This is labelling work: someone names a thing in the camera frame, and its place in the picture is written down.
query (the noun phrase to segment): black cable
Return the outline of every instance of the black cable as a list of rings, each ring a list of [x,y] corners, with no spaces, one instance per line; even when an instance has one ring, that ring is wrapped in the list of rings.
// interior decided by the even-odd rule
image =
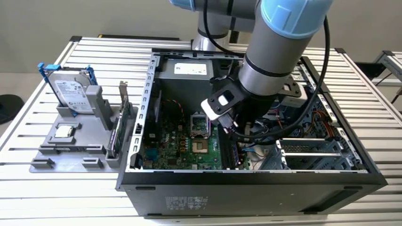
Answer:
[[[284,134],[286,134],[286,132],[293,131],[296,129],[296,127],[298,126],[298,124],[301,123],[301,121],[304,120],[305,116],[308,115],[310,108],[313,107],[313,104],[316,103],[316,97],[318,95],[318,92],[321,90],[321,85],[324,83],[325,77],[326,77],[326,72],[328,72],[328,67],[329,67],[329,53],[330,53],[330,32],[329,32],[329,19],[326,17],[325,19],[325,36],[326,36],[326,50],[325,50],[325,62],[322,65],[322,71],[321,71],[321,77],[318,80],[318,84],[317,84],[317,88],[314,90],[314,93],[312,95],[312,99],[310,102],[298,118],[298,120],[290,124],[286,128],[273,131],[273,132],[268,132],[265,134],[258,134],[258,135],[246,135],[242,134],[240,131],[233,131],[236,133],[236,135],[238,137],[242,138],[248,138],[248,139],[258,139],[258,138],[265,138],[265,137],[282,137]]]
[[[392,100],[392,104],[396,103],[399,97],[400,97],[400,95],[397,95],[397,96],[395,97],[395,99]]]
[[[381,81],[376,84],[376,86],[378,86],[380,83],[382,83],[382,81],[392,75],[392,73],[389,73],[382,79]]]
[[[214,44],[214,46],[216,46],[218,49],[221,49],[222,52],[229,53],[229,54],[234,54],[234,55],[237,55],[238,57],[244,57],[244,54],[242,54],[242,53],[233,52],[233,51],[230,51],[229,49],[224,48],[224,47],[216,42],[216,40],[213,39],[212,33],[210,33],[210,29],[209,29],[208,12],[209,12],[209,0],[205,0],[205,3],[204,3],[204,26],[205,26],[205,29],[206,29],[206,34],[208,34],[208,37],[209,37],[209,39],[210,39],[210,42]]]

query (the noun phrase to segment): slotted metal surface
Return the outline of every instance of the slotted metal surface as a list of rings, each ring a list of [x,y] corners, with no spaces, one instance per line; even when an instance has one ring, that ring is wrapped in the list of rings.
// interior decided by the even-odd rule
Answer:
[[[70,43],[57,63],[95,68],[105,98],[121,102],[118,84],[129,82],[129,95],[139,104],[151,48],[190,49],[186,41],[83,38]],[[246,45],[230,49],[245,52]],[[309,48],[318,71],[324,49]],[[11,127],[0,138],[0,225],[402,225],[402,123],[401,116],[346,54],[330,53],[326,84],[352,123],[389,186],[328,216],[145,219],[138,217],[126,193],[115,191],[117,173],[30,173],[51,124],[57,98],[41,83]]]

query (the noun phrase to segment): robotic arm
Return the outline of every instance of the robotic arm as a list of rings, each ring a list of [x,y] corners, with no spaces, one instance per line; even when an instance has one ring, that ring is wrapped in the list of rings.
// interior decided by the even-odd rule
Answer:
[[[238,73],[240,80],[230,82],[216,92],[202,102],[202,108],[210,120],[218,122],[225,132],[238,141],[256,142],[253,136],[249,136],[248,128],[268,113],[282,92],[312,37],[321,29],[333,0],[213,2],[209,6],[208,0],[171,0],[182,8],[204,10],[205,16],[206,9],[224,14],[232,3],[233,16],[252,19],[249,11],[254,9],[256,24]]]

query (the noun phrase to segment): white label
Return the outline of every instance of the white label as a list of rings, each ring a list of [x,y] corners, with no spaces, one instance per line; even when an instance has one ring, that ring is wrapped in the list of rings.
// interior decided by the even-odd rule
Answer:
[[[94,113],[85,89],[77,81],[55,81],[69,107],[78,113]]]
[[[205,210],[209,202],[208,196],[166,196],[169,210]]]
[[[208,75],[208,65],[206,64],[175,64],[175,74],[201,74]]]

